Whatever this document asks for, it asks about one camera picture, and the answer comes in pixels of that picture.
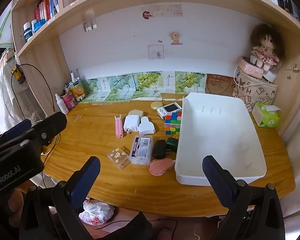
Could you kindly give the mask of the person's left hand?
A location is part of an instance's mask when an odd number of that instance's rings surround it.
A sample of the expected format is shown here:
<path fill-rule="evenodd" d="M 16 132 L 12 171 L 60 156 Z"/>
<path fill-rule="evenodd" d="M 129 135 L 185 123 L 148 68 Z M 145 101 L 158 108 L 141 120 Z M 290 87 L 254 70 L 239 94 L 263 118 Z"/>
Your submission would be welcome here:
<path fill-rule="evenodd" d="M 14 189 L 8 200 L 8 207 L 10 209 L 9 223 L 13 227 L 18 227 L 20 224 L 23 204 L 22 192 L 19 189 Z"/>

